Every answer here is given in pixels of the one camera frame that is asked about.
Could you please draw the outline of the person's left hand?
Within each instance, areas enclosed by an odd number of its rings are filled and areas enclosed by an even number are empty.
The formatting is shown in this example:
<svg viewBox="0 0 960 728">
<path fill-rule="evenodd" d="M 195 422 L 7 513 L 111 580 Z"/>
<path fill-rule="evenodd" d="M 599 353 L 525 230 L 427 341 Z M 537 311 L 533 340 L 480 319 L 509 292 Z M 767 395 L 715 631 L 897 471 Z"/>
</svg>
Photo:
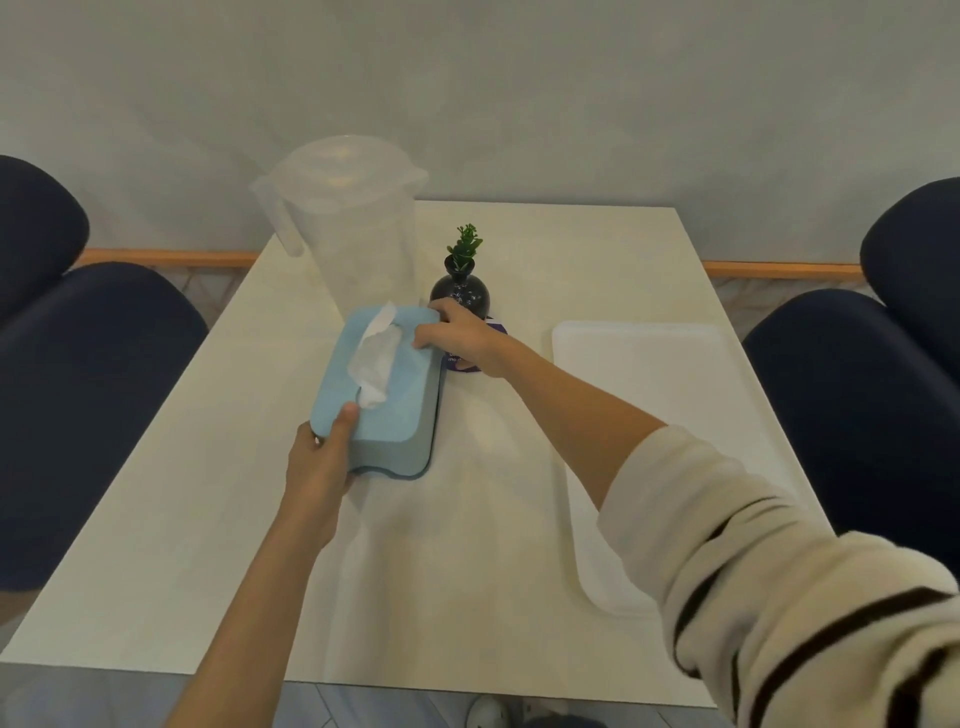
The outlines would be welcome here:
<svg viewBox="0 0 960 728">
<path fill-rule="evenodd" d="M 354 481 L 350 467 L 338 465 L 330 461 L 329 435 L 319 437 L 308 421 L 301 423 L 288 455 L 279 519 L 313 556 L 334 538 Z"/>
</svg>

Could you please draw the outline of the person's right hand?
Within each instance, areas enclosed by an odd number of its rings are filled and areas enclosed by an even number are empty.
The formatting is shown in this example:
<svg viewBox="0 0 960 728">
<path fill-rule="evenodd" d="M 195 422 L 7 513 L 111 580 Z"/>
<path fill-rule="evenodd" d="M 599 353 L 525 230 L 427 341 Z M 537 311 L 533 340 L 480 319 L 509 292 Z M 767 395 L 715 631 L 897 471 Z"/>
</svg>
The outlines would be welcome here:
<svg viewBox="0 0 960 728">
<path fill-rule="evenodd" d="M 512 337 L 492 330 L 485 321 L 464 309 L 453 298 L 433 300 L 428 308 L 438 312 L 438 323 L 448 323 L 447 349 L 442 349 L 444 353 L 475 363 L 489 377 L 510 377 L 511 354 L 515 344 Z"/>
</svg>

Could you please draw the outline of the light blue tissue box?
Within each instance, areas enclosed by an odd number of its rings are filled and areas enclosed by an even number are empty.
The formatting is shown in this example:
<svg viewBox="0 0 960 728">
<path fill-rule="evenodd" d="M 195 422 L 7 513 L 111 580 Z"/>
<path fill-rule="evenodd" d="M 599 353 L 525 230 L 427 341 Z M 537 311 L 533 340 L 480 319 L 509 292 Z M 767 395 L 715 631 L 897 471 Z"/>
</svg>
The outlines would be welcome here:
<svg viewBox="0 0 960 728">
<path fill-rule="evenodd" d="M 345 403 L 358 405 L 358 387 L 347 368 L 367 324 L 381 308 L 357 308 L 343 323 L 308 418 L 318 437 L 329 435 Z M 438 323 L 439 313 L 422 306 L 397 309 L 394 321 L 403 336 L 390 375 L 388 398 L 379 407 L 360 408 L 351 438 L 349 468 L 357 475 L 374 473 L 392 480 L 416 480 L 430 464 L 446 367 L 440 349 L 412 346 L 416 327 Z"/>
</svg>

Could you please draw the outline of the person's right forearm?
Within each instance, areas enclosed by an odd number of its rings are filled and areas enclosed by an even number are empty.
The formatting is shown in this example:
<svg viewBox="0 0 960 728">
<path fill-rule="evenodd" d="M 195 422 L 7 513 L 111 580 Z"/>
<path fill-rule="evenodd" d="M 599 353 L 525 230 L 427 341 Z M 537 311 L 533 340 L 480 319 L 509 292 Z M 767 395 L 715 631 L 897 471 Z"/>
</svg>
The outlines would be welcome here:
<svg viewBox="0 0 960 728">
<path fill-rule="evenodd" d="M 518 394 L 597 510 L 630 455 L 666 424 L 586 383 L 507 337 L 494 348 L 498 376 Z"/>
</svg>

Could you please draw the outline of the person's left forearm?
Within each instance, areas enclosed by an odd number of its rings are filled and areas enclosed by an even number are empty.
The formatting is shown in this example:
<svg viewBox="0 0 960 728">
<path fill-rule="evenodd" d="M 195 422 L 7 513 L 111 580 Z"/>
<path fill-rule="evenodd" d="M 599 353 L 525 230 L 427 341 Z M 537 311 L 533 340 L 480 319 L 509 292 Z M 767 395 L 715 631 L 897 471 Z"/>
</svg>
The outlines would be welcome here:
<svg viewBox="0 0 960 728">
<path fill-rule="evenodd" d="M 164 728 L 272 728 L 309 578 L 337 524 L 276 517 Z"/>
</svg>

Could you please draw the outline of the purple coaster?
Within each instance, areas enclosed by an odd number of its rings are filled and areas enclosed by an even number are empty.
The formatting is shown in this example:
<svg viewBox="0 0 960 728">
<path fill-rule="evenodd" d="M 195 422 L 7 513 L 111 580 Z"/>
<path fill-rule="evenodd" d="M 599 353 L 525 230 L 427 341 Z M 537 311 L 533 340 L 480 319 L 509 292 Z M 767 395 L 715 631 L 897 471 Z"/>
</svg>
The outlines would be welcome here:
<svg viewBox="0 0 960 728">
<path fill-rule="evenodd" d="M 486 316 L 484 320 L 487 327 L 493 331 L 497 331 L 501 334 L 508 334 L 506 326 L 502 321 L 493 317 Z M 450 372 L 457 372 L 463 374 L 478 374 L 482 373 L 482 369 L 477 366 L 474 362 L 469 361 L 465 358 L 462 358 L 451 352 L 445 352 L 443 356 L 443 365 L 446 370 Z"/>
</svg>

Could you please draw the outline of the white tissue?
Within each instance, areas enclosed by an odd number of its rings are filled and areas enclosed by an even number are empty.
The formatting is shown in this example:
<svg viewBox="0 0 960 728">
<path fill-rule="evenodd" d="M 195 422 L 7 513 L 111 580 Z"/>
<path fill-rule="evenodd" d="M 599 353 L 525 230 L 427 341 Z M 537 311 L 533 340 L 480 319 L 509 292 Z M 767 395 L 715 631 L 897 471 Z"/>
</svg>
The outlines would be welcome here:
<svg viewBox="0 0 960 728">
<path fill-rule="evenodd" d="M 350 378 L 358 387 L 356 402 L 362 409 L 383 405 L 389 395 L 389 382 L 402 343 L 403 331 L 396 324 L 398 307 L 384 304 L 366 325 L 347 365 Z"/>
</svg>

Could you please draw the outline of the black round vase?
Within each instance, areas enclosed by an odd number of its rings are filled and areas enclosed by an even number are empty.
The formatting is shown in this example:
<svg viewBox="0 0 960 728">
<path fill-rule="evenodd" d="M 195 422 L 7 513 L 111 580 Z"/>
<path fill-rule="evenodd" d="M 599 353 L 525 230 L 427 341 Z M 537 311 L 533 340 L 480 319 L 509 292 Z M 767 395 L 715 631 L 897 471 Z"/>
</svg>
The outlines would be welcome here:
<svg viewBox="0 0 960 728">
<path fill-rule="evenodd" d="M 474 273 L 475 260 L 467 258 L 462 267 L 450 254 L 443 261 L 446 275 L 431 289 L 429 301 L 450 298 L 462 308 L 486 321 L 490 314 L 491 298 L 486 284 Z"/>
</svg>

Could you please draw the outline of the small green plant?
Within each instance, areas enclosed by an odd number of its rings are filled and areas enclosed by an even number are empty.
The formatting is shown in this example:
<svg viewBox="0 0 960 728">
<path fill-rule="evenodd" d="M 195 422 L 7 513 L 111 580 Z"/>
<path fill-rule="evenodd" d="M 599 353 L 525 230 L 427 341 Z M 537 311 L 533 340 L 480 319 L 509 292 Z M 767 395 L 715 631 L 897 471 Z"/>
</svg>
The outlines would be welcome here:
<svg viewBox="0 0 960 728">
<path fill-rule="evenodd" d="M 474 268 L 475 257 L 483 239 L 479 237 L 477 227 L 472 223 L 459 225 L 457 232 L 457 240 L 447 247 L 445 266 L 455 273 L 469 273 Z"/>
</svg>

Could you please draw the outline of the clear plastic pitcher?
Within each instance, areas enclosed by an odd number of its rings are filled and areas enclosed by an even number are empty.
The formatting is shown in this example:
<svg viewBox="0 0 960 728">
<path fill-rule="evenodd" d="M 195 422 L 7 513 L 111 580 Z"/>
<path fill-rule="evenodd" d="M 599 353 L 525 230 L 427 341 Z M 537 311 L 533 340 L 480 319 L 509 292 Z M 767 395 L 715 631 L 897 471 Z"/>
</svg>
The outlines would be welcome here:
<svg viewBox="0 0 960 728">
<path fill-rule="evenodd" d="M 428 179 L 401 148 L 350 134 L 300 146 L 249 189 L 287 255 L 314 261 L 347 318 L 422 303 L 415 200 Z"/>
</svg>

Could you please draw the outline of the white plastic tray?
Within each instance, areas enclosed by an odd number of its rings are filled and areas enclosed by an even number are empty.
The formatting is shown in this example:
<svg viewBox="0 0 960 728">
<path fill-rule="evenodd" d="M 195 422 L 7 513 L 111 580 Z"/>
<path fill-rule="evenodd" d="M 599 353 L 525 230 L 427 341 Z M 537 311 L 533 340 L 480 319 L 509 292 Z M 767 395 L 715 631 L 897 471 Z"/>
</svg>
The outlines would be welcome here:
<svg viewBox="0 0 960 728">
<path fill-rule="evenodd" d="M 826 518 L 745 352 L 725 328 L 564 321 L 554 328 L 552 345 L 558 368 L 667 424 L 683 426 Z M 598 531 L 593 502 L 570 467 L 565 483 L 576 573 L 586 598 L 616 618 L 654 618 L 654 600 L 624 574 Z"/>
</svg>

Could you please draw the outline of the dark blue chair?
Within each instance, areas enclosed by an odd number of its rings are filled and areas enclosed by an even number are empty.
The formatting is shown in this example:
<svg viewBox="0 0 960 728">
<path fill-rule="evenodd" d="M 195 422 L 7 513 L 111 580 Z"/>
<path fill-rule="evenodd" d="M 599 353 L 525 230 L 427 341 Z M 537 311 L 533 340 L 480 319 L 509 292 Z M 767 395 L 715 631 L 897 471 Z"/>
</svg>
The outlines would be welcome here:
<svg viewBox="0 0 960 728">
<path fill-rule="evenodd" d="M 0 154 L 0 595 L 40 590 L 209 333 L 160 273 L 76 266 L 53 176 Z"/>
<path fill-rule="evenodd" d="M 800 294 L 742 345 L 833 530 L 960 582 L 960 176 L 886 210 L 860 266 L 872 296 Z"/>
</svg>

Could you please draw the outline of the white shoe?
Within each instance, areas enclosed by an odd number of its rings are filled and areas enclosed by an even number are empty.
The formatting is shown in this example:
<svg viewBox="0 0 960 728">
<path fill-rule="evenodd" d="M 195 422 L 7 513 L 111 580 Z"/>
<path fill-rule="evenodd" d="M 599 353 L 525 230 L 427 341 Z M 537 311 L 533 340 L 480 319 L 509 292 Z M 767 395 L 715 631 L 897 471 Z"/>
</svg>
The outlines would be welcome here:
<svg viewBox="0 0 960 728">
<path fill-rule="evenodd" d="M 481 694 L 469 704 L 463 728 L 523 728 L 526 714 L 523 698 Z"/>
</svg>

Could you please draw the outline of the cream striped sweater sleeve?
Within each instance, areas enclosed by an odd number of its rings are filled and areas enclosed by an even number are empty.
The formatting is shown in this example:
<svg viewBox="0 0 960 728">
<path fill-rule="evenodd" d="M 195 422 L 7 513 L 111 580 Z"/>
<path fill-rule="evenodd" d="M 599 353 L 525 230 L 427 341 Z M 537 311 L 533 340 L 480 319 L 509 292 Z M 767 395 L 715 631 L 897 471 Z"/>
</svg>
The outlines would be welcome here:
<svg viewBox="0 0 960 728">
<path fill-rule="evenodd" d="M 960 585 L 930 556 L 835 535 L 677 426 L 631 453 L 598 528 L 736 728 L 960 728 Z"/>
</svg>

